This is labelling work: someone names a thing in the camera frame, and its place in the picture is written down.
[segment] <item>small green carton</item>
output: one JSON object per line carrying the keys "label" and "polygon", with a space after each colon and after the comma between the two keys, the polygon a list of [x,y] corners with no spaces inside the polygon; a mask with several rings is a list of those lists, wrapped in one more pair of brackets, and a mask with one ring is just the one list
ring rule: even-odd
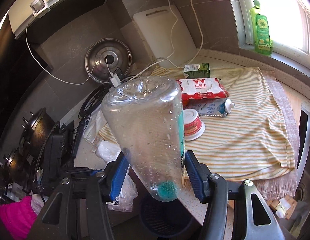
{"label": "small green carton", "polygon": [[208,63],[185,65],[183,72],[187,79],[211,77]]}

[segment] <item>stainless steel lid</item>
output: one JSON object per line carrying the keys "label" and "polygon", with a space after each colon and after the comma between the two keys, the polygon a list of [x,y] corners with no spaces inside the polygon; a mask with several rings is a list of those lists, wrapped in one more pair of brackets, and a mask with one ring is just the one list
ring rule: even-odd
{"label": "stainless steel lid", "polygon": [[122,41],[109,38],[96,42],[86,54],[85,69],[89,75],[92,73],[91,78],[98,83],[107,83],[109,80],[106,59],[112,73],[122,72],[125,75],[132,64],[132,54]]}

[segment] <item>white cutting board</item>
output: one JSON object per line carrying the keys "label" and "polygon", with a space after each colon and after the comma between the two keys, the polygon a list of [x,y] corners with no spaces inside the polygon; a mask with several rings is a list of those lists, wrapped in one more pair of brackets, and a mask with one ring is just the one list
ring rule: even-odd
{"label": "white cutting board", "polygon": [[[178,22],[172,33],[175,53],[169,59],[175,65],[179,66],[191,60],[196,54],[197,49],[178,9],[175,5],[171,5],[171,8],[177,16]],[[169,6],[136,13],[133,16],[133,20],[144,36],[143,39],[150,46],[155,58],[168,57],[173,52],[170,33],[176,18],[169,9]],[[159,63],[159,65],[165,68],[174,67],[167,60]]]}

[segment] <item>blue gripper pad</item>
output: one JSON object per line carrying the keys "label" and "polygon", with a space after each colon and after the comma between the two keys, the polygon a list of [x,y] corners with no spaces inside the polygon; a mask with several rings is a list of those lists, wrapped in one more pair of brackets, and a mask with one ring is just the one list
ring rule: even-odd
{"label": "blue gripper pad", "polygon": [[123,182],[126,176],[128,165],[129,165],[128,161],[123,155],[123,158],[120,160],[120,163],[117,166],[117,169],[111,182],[111,192],[109,196],[112,201],[114,201],[115,198],[119,196],[120,190],[122,189]]}
{"label": "blue gripper pad", "polygon": [[188,150],[185,153],[185,167],[191,181],[195,197],[198,198],[200,202],[203,202],[208,196],[208,178],[193,151]]}

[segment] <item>red w logo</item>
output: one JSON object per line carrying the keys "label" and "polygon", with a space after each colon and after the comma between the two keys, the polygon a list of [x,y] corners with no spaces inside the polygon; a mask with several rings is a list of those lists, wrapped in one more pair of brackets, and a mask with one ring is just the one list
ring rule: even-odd
{"label": "red w logo", "polygon": [[202,83],[204,83],[204,79],[192,79],[196,84],[198,84],[199,81],[201,81]]}

